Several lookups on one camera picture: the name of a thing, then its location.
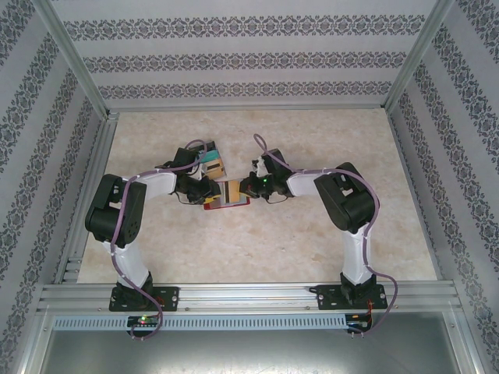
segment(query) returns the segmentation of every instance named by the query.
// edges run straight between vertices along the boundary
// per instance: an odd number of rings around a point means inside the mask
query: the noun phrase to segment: marble-patterned floor
[[[296,168],[352,162],[380,197],[372,266],[398,280],[436,279],[383,109],[122,113],[106,172],[150,170],[201,138],[217,143],[228,179],[244,178],[262,153],[255,132]],[[137,240],[161,283],[338,281],[343,260],[340,231],[312,196],[211,211],[160,196],[146,204]],[[116,282],[92,236],[78,281]]]

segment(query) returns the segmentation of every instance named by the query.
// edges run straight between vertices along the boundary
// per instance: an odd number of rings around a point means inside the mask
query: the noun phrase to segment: metal mounting plate
[[[367,309],[369,300],[373,303],[373,309],[388,307],[387,296],[381,284],[377,284],[369,294],[357,299],[353,305],[343,296],[340,284],[320,284],[309,288],[309,291],[317,295],[319,310]]]
[[[176,312],[179,305],[179,288],[178,287],[156,287],[154,286],[152,296],[160,303],[163,312]],[[109,311],[111,312],[148,312],[156,310],[154,305],[146,309],[134,308],[131,305],[126,305],[119,300],[119,290],[114,287],[111,292],[111,300],[109,301]]]

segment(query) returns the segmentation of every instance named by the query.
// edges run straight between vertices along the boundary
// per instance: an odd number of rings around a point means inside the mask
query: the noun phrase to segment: wall
[[[499,372],[498,25],[498,0],[456,1],[390,113],[487,372]]]
[[[54,279],[101,125],[33,5],[0,2],[0,373]]]
[[[384,101],[435,0],[53,1],[113,109]]]

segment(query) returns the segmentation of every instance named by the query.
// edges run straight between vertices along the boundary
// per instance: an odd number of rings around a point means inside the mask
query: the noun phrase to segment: floral stripe pattern
[[[494,221],[490,205],[481,192],[482,187],[473,174],[472,166],[465,155],[465,149],[461,145],[458,133],[454,130],[451,118],[423,63],[414,72],[414,80],[426,101],[426,107],[435,122],[435,128],[441,136],[443,146],[463,191],[463,196],[468,202],[472,218],[480,230],[480,237],[485,242],[485,249],[489,251],[490,261],[495,264],[495,271],[499,272],[499,224]]]
[[[153,99],[174,97],[255,97],[385,95],[391,82],[259,82],[190,83],[128,86],[100,86],[102,97],[115,99]]]
[[[491,0],[459,0],[459,7],[471,21],[475,31],[499,63],[499,12]]]
[[[23,280],[19,284],[19,291],[16,294],[16,304],[12,306],[12,313],[7,318],[7,327],[3,331],[3,339],[0,343],[0,372],[9,372],[9,366],[12,363],[13,354],[19,343],[21,330],[27,320],[27,313],[33,301],[36,283],[40,279],[54,227],[57,224],[62,202],[69,186],[71,174],[73,173],[92,113],[94,113],[94,109],[90,101],[86,99],[76,121],[73,135],[69,141],[57,180],[52,189],[52,194],[48,199],[41,228],[31,249],[30,259],[23,273]],[[80,189],[83,185],[87,167],[88,162],[80,183]]]
[[[412,175],[409,160],[408,160],[407,156],[405,155],[405,148],[403,146],[403,143],[402,143],[402,140],[400,137],[400,133],[398,132],[398,128],[397,128],[397,125],[396,125],[396,122],[394,120],[393,115],[389,115],[389,119],[390,119],[391,127],[393,128],[395,135],[397,136],[398,145],[400,146],[400,151],[402,153],[402,156],[404,157],[405,166],[407,166],[407,172],[409,174],[409,179],[411,180],[411,184],[413,187],[412,190],[414,191],[414,194],[416,195],[416,200],[418,202],[419,211],[421,212],[421,216],[423,217],[424,227],[425,227],[426,232],[428,234],[428,239],[430,240],[431,248],[433,249],[435,259],[437,259],[438,269],[440,271],[441,276],[444,279],[447,279],[447,277],[445,276],[445,269],[441,264],[440,253],[437,251],[437,246],[435,245],[435,240],[434,240],[433,234],[431,233],[430,225],[428,224],[428,220],[426,218],[423,202],[421,201],[421,197],[419,196],[419,192],[416,188],[416,180],[414,179],[414,177]]]
[[[7,109],[0,123],[0,174],[9,161],[12,148],[17,144],[20,130],[24,128],[28,114],[33,110],[34,102],[40,94],[48,73],[54,65],[59,49],[50,34],[44,38],[30,64],[23,82],[14,95],[11,106]]]
[[[469,117],[472,119],[478,135],[482,138],[492,162],[499,173],[499,126],[497,115],[488,104],[487,97],[480,89],[469,66],[466,65],[462,53],[452,39],[447,27],[442,26],[435,38],[433,46],[444,63],[461,102],[465,105]]]
[[[52,283],[55,283],[55,278],[57,277],[57,270],[61,266],[62,254],[64,253],[65,244],[68,241],[69,231],[71,230],[71,227],[73,225],[73,218],[75,217],[77,204],[80,201],[80,193],[81,193],[82,188],[83,188],[83,183],[85,182],[85,177],[87,176],[87,169],[88,169],[88,165],[90,164],[90,158],[91,158],[92,153],[94,151],[95,141],[97,140],[97,135],[99,134],[99,130],[101,129],[103,122],[105,122],[105,121],[101,120],[101,121],[99,121],[99,124],[97,125],[97,130],[96,130],[95,135],[94,135],[94,141],[92,142],[92,147],[90,148],[88,160],[87,160],[87,163],[85,165],[85,171],[83,172],[83,178],[81,180],[80,187],[78,188],[78,193],[76,194],[75,203],[73,206],[73,211],[71,212],[71,216],[69,217],[68,227],[65,230],[64,240],[62,241],[61,249],[58,251],[59,256],[57,259],[57,264],[55,265],[55,268],[54,268],[54,275],[52,276]]]
[[[0,70],[33,14],[33,4],[27,0],[12,0],[2,11],[0,16]]]
[[[482,340],[487,346],[487,353],[492,359],[494,368],[499,370],[499,331],[497,331],[496,322],[492,320],[494,314],[487,305],[487,298],[483,296],[483,285],[479,282],[480,276],[477,273],[475,265],[469,259],[469,251],[462,239],[461,229],[452,213],[452,207],[448,202],[447,193],[442,184],[434,158],[431,155],[430,148],[421,129],[421,124],[406,91],[401,95],[398,105],[416,149],[426,183],[428,184],[430,193],[433,195],[435,209],[441,220],[451,254],[455,259],[457,271],[462,278],[465,293],[468,296],[472,313],[477,321],[477,327],[481,331]],[[398,133],[397,126],[394,126],[394,128],[395,132]]]
[[[425,16],[249,16],[65,21],[74,41],[173,37],[416,35]]]
[[[400,68],[405,52],[215,53],[84,58],[91,73],[226,69]]]
[[[17,246],[21,229],[26,223],[26,217],[30,212],[35,193],[38,190],[48,158],[51,156],[57,135],[77,85],[76,77],[69,70],[45,121],[40,139],[37,141],[30,163],[27,165],[27,171],[19,184],[19,190],[16,193],[14,203],[11,205],[12,209],[7,213],[3,231],[0,232],[0,281],[3,281],[4,273],[9,268],[9,259]]]

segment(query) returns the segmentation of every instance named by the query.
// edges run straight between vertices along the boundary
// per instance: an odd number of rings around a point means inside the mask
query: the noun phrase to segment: robotic arm base
[[[340,273],[340,280],[342,283],[342,295],[350,305],[356,304],[359,300],[366,299],[371,293],[377,291],[376,275],[374,274],[361,284],[353,284],[343,273]]]
[[[149,272],[146,282],[142,286],[142,291],[149,295],[153,294],[153,277]],[[153,303],[133,288],[126,287],[120,282],[116,282],[116,287],[112,289],[109,310],[111,312],[123,311],[147,311],[154,308]]]

